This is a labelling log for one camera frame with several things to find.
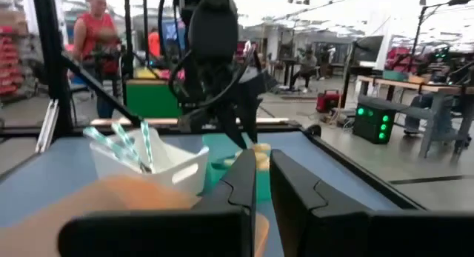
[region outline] monitor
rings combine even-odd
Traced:
[[[377,62],[384,36],[367,36],[357,41],[354,60],[358,62]]]

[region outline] floor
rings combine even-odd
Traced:
[[[319,115],[315,111],[317,91],[340,90],[340,78],[325,81],[312,81],[311,93],[300,95],[294,99],[282,99],[281,96],[267,94],[258,111],[260,117],[288,117],[302,123],[305,127],[319,123]],[[346,108],[355,107],[354,84],[350,85]],[[383,96],[385,89],[373,93]],[[395,92],[399,99],[400,91]],[[415,93],[405,93],[403,102],[407,103]],[[96,117],[95,101],[87,94],[76,95],[76,112],[78,122],[86,123]],[[7,126],[39,125],[44,118],[48,98],[35,97],[26,101],[5,106],[0,116],[6,120]],[[397,116],[403,122],[403,116]],[[321,124],[322,138],[353,159],[379,178],[393,184],[406,196],[416,200],[432,210],[474,210],[474,149],[466,149],[456,162],[450,161],[452,145],[436,145],[428,158],[419,159],[418,150],[421,139],[404,138],[403,130],[394,127],[388,145],[374,145],[362,138],[353,136],[351,130]],[[0,175],[9,167],[24,161],[34,151],[32,139],[14,139],[0,144]]]

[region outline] white container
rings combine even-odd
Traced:
[[[145,150],[141,130],[127,133],[135,140],[135,148],[141,160],[148,164],[147,152]],[[118,136],[110,137],[118,142]],[[158,184],[192,194],[200,193],[204,188],[204,177],[206,176],[208,147],[203,147],[199,153],[190,153],[181,148],[164,143],[158,132],[150,128],[150,143],[155,173],[141,173],[136,164],[118,160],[113,152],[106,147],[96,143],[90,143],[94,164],[99,178],[112,175],[139,176]]]

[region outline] red machine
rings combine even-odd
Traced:
[[[328,113],[331,109],[338,106],[340,98],[339,90],[325,90],[323,93],[318,94],[316,110],[320,113]]]

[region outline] teal straw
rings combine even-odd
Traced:
[[[113,132],[115,132],[115,134],[117,134],[117,136],[122,140],[122,142],[124,142],[124,145],[127,150],[129,150],[136,158],[140,158],[140,155],[135,149],[135,145],[133,144],[130,137],[127,135],[127,132],[125,132],[124,128],[118,122],[113,122],[111,127]]]
[[[143,135],[143,141],[145,143],[145,150],[147,151],[148,164],[151,169],[153,169],[153,155],[151,153],[151,142],[150,142],[150,127],[148,126],[147,121],[143,121],[140,124],[141,134]]]
[[[112,150],[115,154],[115,157],[120,160],[124,161],[127,159],[134,160],[140,166],[140,170],[144,173],[151,173],[151,169],[143,164],[140,158],[137,158],[133,155],[130,155],[127,150],[123,147],[118,146],[115,142],[113,142],[110,138],[102,135],[95,127],[86,127],[82,130],[82,134],[85,136],[97,141],[99,144],[104,145],[108,149]]]

